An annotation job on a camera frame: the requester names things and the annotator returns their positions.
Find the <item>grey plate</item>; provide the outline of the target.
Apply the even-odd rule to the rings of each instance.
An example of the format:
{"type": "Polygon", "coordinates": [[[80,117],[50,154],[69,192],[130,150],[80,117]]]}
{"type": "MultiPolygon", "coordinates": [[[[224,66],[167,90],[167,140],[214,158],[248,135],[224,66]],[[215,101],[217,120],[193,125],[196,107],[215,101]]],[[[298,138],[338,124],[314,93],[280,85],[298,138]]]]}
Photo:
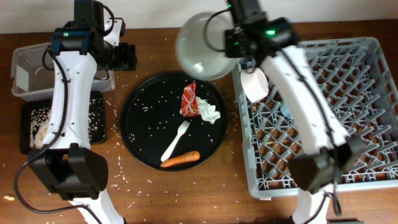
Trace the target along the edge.
{"type": "Polygon", "coordinates": [[[209,43],[217,49],[224,48],[224,31],[232,24],[225,16],[216,16],[209,21],[213,12],[201,12],[189,18],[178,32],[175,51],[184,72],[197,80],[216,80],[231,72],[238,60],[228,58],[224,52],[210,49],[203,37],[205,24],[209,43]]]}

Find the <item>pink bowl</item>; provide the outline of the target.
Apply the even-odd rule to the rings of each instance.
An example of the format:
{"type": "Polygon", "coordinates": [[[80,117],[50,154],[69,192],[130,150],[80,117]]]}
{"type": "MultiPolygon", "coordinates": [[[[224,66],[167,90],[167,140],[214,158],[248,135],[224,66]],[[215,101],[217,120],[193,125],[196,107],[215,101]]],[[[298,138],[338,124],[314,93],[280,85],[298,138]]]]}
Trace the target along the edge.
{"type": "Polygon", "coordinates": [[[261,101],[269,94],[268,81],[259,68],[253,72],[241,71],[241,84],[246,97],[251,103],[261,101]]]}

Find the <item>white napkin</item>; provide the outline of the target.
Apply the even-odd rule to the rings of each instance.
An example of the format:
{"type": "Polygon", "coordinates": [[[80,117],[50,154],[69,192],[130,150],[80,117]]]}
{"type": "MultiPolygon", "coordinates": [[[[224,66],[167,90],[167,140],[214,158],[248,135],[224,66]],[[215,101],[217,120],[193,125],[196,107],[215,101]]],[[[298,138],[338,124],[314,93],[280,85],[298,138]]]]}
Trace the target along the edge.
{"type": "Polygon", "coordinates": [[[209,104],[206,100],[196,97],[198,112],[202,120],[214,124],[217,119],[221,118],[221,113],[216,110],[215,105],[209,104]]]}

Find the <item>red snack wrapper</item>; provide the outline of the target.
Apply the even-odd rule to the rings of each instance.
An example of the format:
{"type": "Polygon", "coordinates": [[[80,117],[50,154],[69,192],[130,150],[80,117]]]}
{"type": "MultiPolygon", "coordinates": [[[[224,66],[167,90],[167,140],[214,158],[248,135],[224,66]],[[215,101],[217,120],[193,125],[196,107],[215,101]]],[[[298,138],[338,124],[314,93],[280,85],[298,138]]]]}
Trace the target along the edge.
{"type": "Polygon", "coordinates": [[[191,83],[183,89],[181,112],[184,117],[199,115],[196,99],[196,83],[191,83]]]}

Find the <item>light blue cup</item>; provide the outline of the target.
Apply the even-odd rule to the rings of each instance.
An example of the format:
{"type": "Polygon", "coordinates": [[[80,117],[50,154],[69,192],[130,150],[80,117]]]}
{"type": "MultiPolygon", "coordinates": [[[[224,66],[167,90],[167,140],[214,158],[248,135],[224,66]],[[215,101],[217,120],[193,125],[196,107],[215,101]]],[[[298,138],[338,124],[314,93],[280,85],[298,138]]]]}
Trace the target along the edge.
{"type": "Polygon", "coordinates": [[[289,111],[288,106],[284,102],[281,103],[280,111],[285,118],[293,119],[293,116],[292,116],[291,112],[289,111]]]}

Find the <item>orange carrot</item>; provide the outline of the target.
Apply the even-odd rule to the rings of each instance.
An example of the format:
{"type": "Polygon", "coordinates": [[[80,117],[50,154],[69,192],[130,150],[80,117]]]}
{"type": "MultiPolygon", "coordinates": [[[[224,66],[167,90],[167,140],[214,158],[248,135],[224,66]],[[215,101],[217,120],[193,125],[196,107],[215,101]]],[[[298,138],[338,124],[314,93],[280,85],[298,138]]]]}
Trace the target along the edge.
{"type": "Polygon", "coordinates": [[[172,167],[179,164],[184,164],[188,162],[194,162],[200,159],[200,153],[198,151],[187,152],[181,156],[173,157],[161,163],[160,167],[172,167]]]}

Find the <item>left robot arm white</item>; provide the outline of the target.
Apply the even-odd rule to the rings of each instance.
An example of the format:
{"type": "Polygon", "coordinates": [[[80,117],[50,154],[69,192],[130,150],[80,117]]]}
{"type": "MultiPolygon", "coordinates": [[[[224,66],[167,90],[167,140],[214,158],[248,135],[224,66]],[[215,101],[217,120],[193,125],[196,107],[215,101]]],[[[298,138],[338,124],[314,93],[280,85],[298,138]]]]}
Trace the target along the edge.
{"type": "Polygon", "coordinates": [[[47,49],[55,73],[52,110],[43,146],[26,166],[88,223],[124,223],[106,190],[106,159],[91,150],[88,137],[95,74],[136,68],[135,46],[120,41],[124,31],[124,21],[103,3],[78,0],[73,20],[54,31],[47,49]]]}

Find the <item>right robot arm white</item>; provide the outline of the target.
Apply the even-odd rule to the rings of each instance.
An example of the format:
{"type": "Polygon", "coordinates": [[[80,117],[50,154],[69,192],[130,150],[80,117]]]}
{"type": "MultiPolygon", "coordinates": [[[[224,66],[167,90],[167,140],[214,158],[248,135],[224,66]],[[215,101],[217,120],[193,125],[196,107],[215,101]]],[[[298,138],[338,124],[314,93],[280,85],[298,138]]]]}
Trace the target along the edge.
{"type": "Polygon", "coordinates": [[[341,214],[336,186],[366,150],[333,114],[315,80],[299,38],[284,17],[270,21],[258,1],[228,0],[234,28],[225,31],[229,58],[250,56],[277,87],[292,113],[303,154],[288,161],[298,186],[293,223],[326,223],[329,203],[341,214]]]}

